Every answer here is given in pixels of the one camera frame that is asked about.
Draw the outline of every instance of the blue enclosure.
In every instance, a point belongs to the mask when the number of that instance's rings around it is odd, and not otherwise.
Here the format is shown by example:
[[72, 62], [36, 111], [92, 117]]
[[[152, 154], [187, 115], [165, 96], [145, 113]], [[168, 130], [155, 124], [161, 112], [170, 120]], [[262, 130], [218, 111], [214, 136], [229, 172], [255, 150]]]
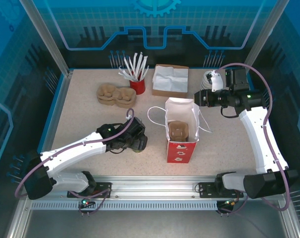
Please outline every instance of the blue enclosure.
[[[12, 167], [42, 152], [70, 69], [115, 69], [134, 52], [152, 68], [257, 68], [273, 93], [277, 144], [299, 173], [292, 191], [300, 189], [300, 0], [0, 0], [0, 237], [18, 203]], [[249, 81], [264, 91], [252, 72]]]

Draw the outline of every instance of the cardboard cup holder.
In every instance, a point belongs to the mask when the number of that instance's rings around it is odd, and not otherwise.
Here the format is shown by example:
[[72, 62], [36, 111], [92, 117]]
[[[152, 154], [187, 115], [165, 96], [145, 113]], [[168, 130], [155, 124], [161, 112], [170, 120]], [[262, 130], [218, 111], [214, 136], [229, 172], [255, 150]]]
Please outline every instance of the cardboard cup holder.
[[171, 121], [168, 123], [171, 141], [186, 142], [189, 137], [189, 126], [183, 121]]
[[136, 103], [137, 94], [132, 88], [116, 88], [112, 84], [102, 84], [97, 90], [97, 100], [104, 105], [116, 104], [120, 108], [131, 108]]

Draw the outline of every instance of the metal bar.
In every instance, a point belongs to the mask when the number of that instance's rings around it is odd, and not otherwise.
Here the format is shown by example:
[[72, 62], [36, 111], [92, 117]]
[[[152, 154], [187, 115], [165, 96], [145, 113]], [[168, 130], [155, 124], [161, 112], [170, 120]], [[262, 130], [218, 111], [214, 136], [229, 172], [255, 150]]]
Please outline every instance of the metal bar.
[[[98, 176], [98, 182], [111, 182], [111, 194], [108, 200], [160, 200], [160, 201], [227, 201], [228, 198], [200, 198], [194, 188], [199, 182], [214, 182], [215, 176]], [[66, 192], [51, 192], [42, 200], [58, 200], [66, 197]], [[277, 201], [282, 195], [270, 196]]]
[[49, 50], [50, 54], [52, 55], [55, 63], [59, 67], [60, 71], [64, 75], [68, 75], [69, 68], [58, 49], [56, 43], [54, 42], [54, 39], [48, 30], [45, 22], [43, 21], [38, 9], [36, 8], [35, 4], [32, 0], [20, 0], [20, 3], [26, 10], [26, 13], [28, 14], [30, 20], [32, 21], [33, 25], [37, 29], [41, 39], [43, 40], [44, 44], [46, 45], [47, 49]]
[[[95, 210], [102, 198], [96, 200], [96, 204], [83, 209], [83, 211]], [[79, 200], [35, 200], [32, 210], [73, 210], [77, 211]], [[102, 211], [215, 211], [217, 201], [114, 201], [107, 199], [100, 208]]]
[[297, 191], [294, 191], [294, 192], [290, 192], [290, 194], [292, 194], [292, 193], [296, 193], [296, 192], [300, 192], [300, 190], [297, 190]]
[[38, 152], [48, 151], [48, 150], [51, 150], [51, 148], [52, 148], [55, 132], [57, 129], [57, 125], [59, 123], [61, 113], [62, 113], [62, 108], [63, 108], [64, 101], [66, 98], [66, 93], [67, 93], [67, 90], [68, 90], [68, 87], [70, 84], [72, 73], [73, 73], [73, 71], [70, 71], [68, 77], [64, 76], [64, 78], [61, 82], [61, 88], [57, 89], [59, 91], [56, 92], [56, 93], [58, 93], [56, 104], [55, 104], [55, 107], [54, 107], [54, 110], [52, 113], [52, 117], [50, 119], [48, 130], [46, 131], [46, 135], [43, 135], [45, 137], [43, 145], [41, 146], [41, 148], [38, 148]]
[[245, 64], [253, 65], [255, 59], [258, 57], [260, 51], [262, 50], [265, 42], [271, 34], [271, 31], [273, 30], [279, 18], [281, 17], [288, 2], [289, 0], [278, 0], [277, 3], [274, 5], [268, 19], [266, 20], [262, 30], [259, 33], [259, 36], [257, 37], [254, 45], [252, 46], [252, 49], [250, 50], [245, 60]]
[[18, 202], [16, 212], [12, 219], [7, 238], [22, 238], [27, 226], [32, 201], [29, 199]]
[[[280, 199], [278, 202], [280, 207], [283, 207], [285, 205], [285, 196], [284, 199]], [[292, 202], [286, 211], [281, 212], [281, 216], [285, 224], [286, 237], [300, 238], [300, 222]]]

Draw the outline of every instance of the red cup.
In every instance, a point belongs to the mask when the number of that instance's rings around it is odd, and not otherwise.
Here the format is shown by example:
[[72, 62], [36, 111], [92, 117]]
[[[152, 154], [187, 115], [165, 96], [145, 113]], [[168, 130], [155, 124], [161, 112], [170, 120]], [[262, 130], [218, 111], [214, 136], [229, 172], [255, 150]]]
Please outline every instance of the red cup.
[[129, 83], [130, 83], [130, 87], [136, 91], [137, 95], [143, 94], [146, 90], [145, 80], [139, 82], [134, 82], [129, 80]]

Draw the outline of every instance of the cardboard box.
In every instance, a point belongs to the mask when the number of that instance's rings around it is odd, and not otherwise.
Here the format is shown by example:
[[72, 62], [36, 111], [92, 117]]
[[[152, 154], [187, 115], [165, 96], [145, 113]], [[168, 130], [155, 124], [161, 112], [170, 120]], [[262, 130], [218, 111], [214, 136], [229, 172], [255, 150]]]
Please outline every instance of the cardboard box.
[[[155, 67], [157, 67], [157, 66], [189, 69], [189, 67], [186, 67], [186, 66], [179, 66], [179, 65], [172, 65], [172, 64], [156, 64]], [[181, 92], [156, 90], [156, 89], [153, 89], [153, 85], [152, 85], [152, 95], [162, 96], [162, 97], [170, 97], [170, 98], [187, 98], [188, 93], [187, 92], [181, 93]]]

